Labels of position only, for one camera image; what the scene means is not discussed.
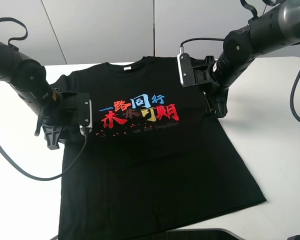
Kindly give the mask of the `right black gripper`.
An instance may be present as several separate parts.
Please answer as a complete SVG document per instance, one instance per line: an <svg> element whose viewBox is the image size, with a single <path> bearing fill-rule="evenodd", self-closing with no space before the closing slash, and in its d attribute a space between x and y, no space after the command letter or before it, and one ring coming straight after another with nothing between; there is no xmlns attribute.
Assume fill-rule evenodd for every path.
<svg viewBox="0 0 300 240"><path fill-rule="evenodd" d="M210 118L224 118L228 113L228 91L221 90L221 85L212 77L211 70L215 63L213 56L191 59L196 86L204 95L204 115Z"/></svg>

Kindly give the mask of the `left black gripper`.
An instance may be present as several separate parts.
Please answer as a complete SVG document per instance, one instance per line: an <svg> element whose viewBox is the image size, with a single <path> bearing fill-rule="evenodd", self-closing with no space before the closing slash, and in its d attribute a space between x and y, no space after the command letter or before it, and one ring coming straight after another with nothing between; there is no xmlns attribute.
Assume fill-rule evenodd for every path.
<svg viewBox="0 0 300 240"><path fill-rule="evenodd" d="M71 131L78 125L77 94L53 89L53 102L43 111L42 130L49 150L58 150L59 144L71 139Z"/></svg>

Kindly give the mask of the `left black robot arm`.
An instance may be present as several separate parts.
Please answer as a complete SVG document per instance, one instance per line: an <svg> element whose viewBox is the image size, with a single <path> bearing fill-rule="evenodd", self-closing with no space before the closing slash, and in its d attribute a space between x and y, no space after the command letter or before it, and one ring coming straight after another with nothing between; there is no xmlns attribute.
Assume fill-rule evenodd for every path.
<svg viewBox="0 0 300 240"><path fill-rule="evenodd" d="M37 115L35 135L43 131L47 147L57 150L68 136L66 127L73 123L78 97L64 88L52 88L46 76L40 63L0 42L0 81L9 84Z"/></svg>

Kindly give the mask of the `black robot base front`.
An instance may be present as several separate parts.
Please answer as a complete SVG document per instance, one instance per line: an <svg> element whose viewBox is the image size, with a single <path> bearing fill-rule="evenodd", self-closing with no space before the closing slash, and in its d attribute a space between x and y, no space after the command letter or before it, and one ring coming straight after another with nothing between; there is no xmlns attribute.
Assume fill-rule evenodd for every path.
<svg viewBox="0 0 300 240"><path fill-rule="evenodd" d="M222 230L175 230L167 231L164 240L237 240Z"/></svg>

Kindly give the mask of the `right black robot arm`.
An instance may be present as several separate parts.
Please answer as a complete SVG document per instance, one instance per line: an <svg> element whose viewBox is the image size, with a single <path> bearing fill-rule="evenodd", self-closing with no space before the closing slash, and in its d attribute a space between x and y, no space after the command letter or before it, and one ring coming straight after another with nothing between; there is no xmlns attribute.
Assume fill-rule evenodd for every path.
<svg viewBox="0 0 300 240"><path fill-rule="evenodd" d="M300 45L300 0L282 0L248 25L232 30L222 43L218 58L206 56L193 67L195 81L205 95L205 112L215 118L227 115L230 86L257 57Z"/></svg>

